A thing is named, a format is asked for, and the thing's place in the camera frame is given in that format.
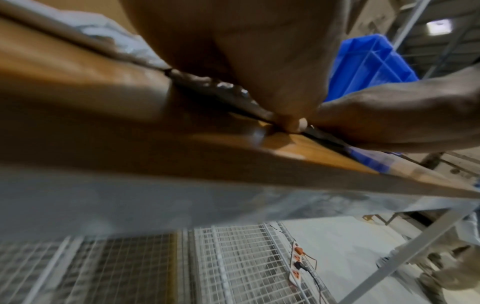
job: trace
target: orange plug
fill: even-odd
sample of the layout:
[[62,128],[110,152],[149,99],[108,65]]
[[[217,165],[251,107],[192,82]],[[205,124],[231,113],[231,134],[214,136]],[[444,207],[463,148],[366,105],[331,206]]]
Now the orange plug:
[[303,254],[304,254],[304,250],[303,250],[301,247],[295,248],[295,251],[296,251],[299,255],[303,255]]

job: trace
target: white metal leg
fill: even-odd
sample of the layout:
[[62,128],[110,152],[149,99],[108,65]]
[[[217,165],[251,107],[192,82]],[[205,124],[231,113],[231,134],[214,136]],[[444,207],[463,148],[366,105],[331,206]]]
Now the white metal leg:
[[417,238],[411,240],[402,250],[393,256],[384,266],[375,271],[365,281],[358,285],[354,290],[346,295],[338,304],[353,304],[362,295],[367,293],[384,278],[395,272],[402,264],[408,262],[418,252],[425,249],[439,236],[453,227],[455,223],[465,216],[472,213],[479,207],[479,203],[463,203],[458,207],[451,209],[440,219],[434,222]]

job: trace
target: metal rack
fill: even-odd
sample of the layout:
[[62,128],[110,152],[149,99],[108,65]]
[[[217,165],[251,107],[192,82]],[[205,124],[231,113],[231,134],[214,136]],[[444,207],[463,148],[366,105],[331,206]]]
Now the metal rack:
[[[288,281],[291,241],[281,223],[272,223],[3,242],[0,302],[318,303],[319,291],[307,274],[300,288]],[[321,288],[322,301],[334,303],[323,283]]]

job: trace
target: concrete floor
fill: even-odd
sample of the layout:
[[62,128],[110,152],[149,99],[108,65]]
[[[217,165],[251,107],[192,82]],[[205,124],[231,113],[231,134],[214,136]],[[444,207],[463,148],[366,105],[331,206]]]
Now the concrete floor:
[[[420,233],[400,217],[390,226],[377,219],[366,222],[361,217],[294,220],[284,224],[306,253],[318,260],[317,273],[337,301],[377,269],[375,261],[379,257],[404,243],[403,235],[413,238]],[[420,274],[417,266],[404,265],[356,304],[429,304],[415,281]],[[480,302],[480,294],[474,290],[444,293],[448,304]]]

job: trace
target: blue plastic bin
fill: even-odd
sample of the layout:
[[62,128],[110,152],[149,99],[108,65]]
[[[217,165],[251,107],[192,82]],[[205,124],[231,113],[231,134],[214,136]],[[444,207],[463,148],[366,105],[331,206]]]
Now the blue plastic bin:
[[[345,40],[338,52],[330,75],[328,97],[337,99],[368,87],[386,83],[417,81],[415,72],[396,53],[382,35]],[[379,162],[365,151],[350,149],[350,155],[363,165],[387,173],[390,166]]]

